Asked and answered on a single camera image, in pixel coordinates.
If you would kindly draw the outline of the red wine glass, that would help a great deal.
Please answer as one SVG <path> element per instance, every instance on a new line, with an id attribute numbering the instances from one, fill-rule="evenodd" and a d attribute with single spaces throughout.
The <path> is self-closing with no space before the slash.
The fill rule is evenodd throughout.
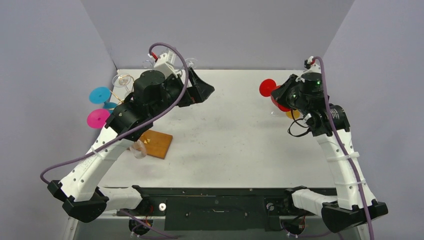
<path id="1" fill-rule="evenodd" d="M 281 85 L 277 85 L 277 83 L 271 79 L 265 79 L 262 81 L 262 83 L 259 85 L 259 93 L 263 97 L 269 97 L 271 99 L 271 102 L 282 112 L 289 112 L 291 109 L 287 108 L 285 106 L 282 106 L 281 104 L 277 103 L 275 98 L 271 95 L 272 91 L 278 89 Z"/>

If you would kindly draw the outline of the pink wine glass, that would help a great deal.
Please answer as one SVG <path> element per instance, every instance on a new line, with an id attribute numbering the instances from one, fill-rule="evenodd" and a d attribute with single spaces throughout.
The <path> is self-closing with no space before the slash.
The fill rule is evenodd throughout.
<path id="1" fill-rule="evenodd" d="M 87 116 L 86 123 L 90 128 L 101 129 L 105 126 L 109 116 L 110 112 L 107 109 L 96 109 Z"/>

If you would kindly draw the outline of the clear wine glass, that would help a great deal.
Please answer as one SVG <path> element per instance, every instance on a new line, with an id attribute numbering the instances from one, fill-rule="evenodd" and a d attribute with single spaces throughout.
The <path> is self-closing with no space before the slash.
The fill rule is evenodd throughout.
<path id="1" fill-rule="evenodd" d="M 133 154 L 133 156 L 136 159 L 143 159 L 148 155 L 146 146 L 144 142 L 141 140 L 137 140 L 136 142 L 134 142 L 129 147 L 129 151 Z"/>

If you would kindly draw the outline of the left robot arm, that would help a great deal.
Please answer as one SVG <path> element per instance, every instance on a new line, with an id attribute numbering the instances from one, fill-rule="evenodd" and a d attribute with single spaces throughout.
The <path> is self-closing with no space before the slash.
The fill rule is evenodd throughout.
<path id="1" fill-rule="evenodd" d="M 77 159 L 75 168 L 47 188 L 62 202 L 68 216 L 83 223 L 97 219 L 110 210 L 132 210 L 143 215 L 149 201 L 136 186 L 100 187 L 99 183 L 117 159 L 136 143 L 154 121 L 173 107 L 187 107 L 204 102 L 214 87 L 203 81 L 192 68 L 185 80 L 163 70 L 143 72 L 133 83 L 133 91 L 108 117 L 88 153 Z"/>

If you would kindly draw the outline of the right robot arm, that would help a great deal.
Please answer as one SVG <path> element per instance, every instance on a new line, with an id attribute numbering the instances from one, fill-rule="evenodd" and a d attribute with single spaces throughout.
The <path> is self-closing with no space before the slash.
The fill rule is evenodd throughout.
<path id="1" fill-rule="evenodd" d="M 365 224 L 367 217 L 374 220 L 387 215 L 386 203 L 377 201 L 362 174 L 344 109 L 325 103 L 321 74 L 306 73 L 302 80 L 291 74 L 270 96 L 278 107 L 298 110 L 305 117 L 308 131 L 324 152 L 336 188 L 336 197 L 329 197 L 296 187 L 282 199 L 283 209 L 289 214 L 302 209 L 318 215 L 333 233 Z"/>

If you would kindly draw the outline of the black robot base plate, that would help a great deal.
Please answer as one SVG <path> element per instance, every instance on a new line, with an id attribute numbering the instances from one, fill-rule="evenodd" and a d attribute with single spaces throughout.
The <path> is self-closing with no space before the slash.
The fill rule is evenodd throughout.
<path id="1" fill-rule="evenodd" d="M 134 187 L 133 216 L 164 217 L 166 231 L 279 231 L 280 218 L 312 216 L 289 202 L 286 188 Z"/>

